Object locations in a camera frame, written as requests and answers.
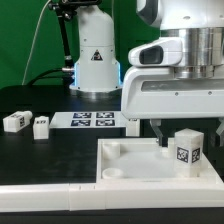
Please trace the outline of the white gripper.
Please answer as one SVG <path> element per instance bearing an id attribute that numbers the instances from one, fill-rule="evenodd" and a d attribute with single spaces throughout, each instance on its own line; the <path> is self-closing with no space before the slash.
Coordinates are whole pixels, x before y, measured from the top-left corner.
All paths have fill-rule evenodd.
<path id="1" fill-rule="evenodd" d="M 175 79 L 173 69 L 131 67 L 124 78 L 121 112 L 129 119 L 151 119 L 162 145 L 160 119 L 219 118 L 216 138 L 224 146 L 224 66 L 208 79 Z"/>

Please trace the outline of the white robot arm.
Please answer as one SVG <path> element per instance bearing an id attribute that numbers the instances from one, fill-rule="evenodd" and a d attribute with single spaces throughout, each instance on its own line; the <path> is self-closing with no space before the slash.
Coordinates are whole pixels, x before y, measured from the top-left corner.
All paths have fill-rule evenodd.
<path id="1" fill-rule="evenodd" d="M 98 6 L 77 10 L 80 57 L 71 89 L 96 98 L 122 89 L 121 111 L 148 119 L 159 141 L 163 119 L 217 117 L 224 143 L 224 0 L 137 0 L 137 14 L 160 37 L 130 50 L 119 77 L 113 20 Z"/>

